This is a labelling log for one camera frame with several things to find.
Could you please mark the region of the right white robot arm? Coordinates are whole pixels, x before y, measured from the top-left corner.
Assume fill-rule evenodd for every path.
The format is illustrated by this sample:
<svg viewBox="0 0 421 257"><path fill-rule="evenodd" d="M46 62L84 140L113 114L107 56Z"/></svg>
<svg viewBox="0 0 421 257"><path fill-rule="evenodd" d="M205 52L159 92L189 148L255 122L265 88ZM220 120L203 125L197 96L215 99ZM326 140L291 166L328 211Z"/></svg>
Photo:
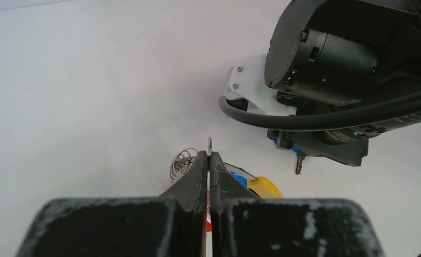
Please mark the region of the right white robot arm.
<svg viewBox="0 0 421 257"><path fill-rule="evenodd" d="M297 116L421 91L421 1L292 1L271 38L265 82Z"/></svg>

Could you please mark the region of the keyring with yellow handle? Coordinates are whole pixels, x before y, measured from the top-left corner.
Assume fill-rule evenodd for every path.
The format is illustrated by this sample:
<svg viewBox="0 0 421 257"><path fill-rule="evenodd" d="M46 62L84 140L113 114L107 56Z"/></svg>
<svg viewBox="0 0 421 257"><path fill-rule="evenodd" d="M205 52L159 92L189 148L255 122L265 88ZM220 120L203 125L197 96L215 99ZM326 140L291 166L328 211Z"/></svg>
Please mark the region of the keyring with yellow handle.
<svg viewBox="0 0 421 257"><path fill-rule="evenodd" d="M193 148L186 148L182 152L178 153L172 160L170 165L170 181L172 183L178 181L183 175L185 175L191 168L192 163L198 154L198 151ZM231 173L232 177L238 180L244 185L247 190L251 191L252 194L262 199L281 199L283 198L280 190L267 178L265 177L254 177L242 168L238 168L229 163L224 164L225 168ZM213 233L214 236L219 237L225 235L231 230L231 226L225 224L225 220L220 218L212 221L211 210L210 210L211 197L209 191L206 196L206 219L205 221L205 232L207 234ZM164 235L185 235L192 236L199 234L202 230L199 225L193 219L196 215L194 213L174 213L175 210L171 210L170 217L165 217L163 221L159 221L158 231L162 231ZM290 230L281 223L275 223L273 221L265 222L253 222L240 229L241 233L251 234L254 237L269 237L269 238L284 238L288 236Z"/></svg>

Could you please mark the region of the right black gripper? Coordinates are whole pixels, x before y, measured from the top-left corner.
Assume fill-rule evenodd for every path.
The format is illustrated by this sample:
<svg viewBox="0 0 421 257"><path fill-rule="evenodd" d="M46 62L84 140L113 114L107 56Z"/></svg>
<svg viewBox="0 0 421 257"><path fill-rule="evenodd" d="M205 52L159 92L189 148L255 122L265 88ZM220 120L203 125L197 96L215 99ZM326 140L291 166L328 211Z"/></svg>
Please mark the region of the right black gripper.
<svg viewBox="0 0 421 257"><path fill-rule="evenodd" d="M369 97L356 104L342 107L327 105L317 101L306 100L293 95L278 95L278 103L290 105L297 109L296 114L314 115L331 113L363 107L386 100L385 96ZM369 139L385 132L421 123L421 112L397 117L369 125L324 130L317 132L285 132L268 130L267 137L274 141L278 149L292 150L298 155L298 164L306 156L325 157L351 167L359 167L362 159L368 155Z"/></svg>

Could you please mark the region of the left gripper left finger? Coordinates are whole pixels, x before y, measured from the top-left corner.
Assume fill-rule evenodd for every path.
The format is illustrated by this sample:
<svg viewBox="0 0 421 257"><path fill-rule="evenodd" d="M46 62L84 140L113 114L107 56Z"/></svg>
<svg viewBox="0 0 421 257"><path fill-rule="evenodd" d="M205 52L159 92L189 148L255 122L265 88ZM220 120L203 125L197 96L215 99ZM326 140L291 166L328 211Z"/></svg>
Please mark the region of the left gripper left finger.
<svg viewBox="0 0 421 257"><path fill-rule="evenodd" d="M201 151L159 196L53 199L17 256L205 256L207 169Z"/></svg>

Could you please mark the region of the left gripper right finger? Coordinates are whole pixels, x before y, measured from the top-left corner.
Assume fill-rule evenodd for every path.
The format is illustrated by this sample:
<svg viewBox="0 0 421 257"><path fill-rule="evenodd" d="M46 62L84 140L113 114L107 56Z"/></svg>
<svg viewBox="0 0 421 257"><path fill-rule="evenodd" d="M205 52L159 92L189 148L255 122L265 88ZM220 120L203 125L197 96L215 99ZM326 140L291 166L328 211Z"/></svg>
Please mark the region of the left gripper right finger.
<svg viewBox="0 0 421 257"><path fill-rule="evenodd" d="M348 199L263 199L219 153L209 157L214 256L384 256L370 219Z"/></svg>

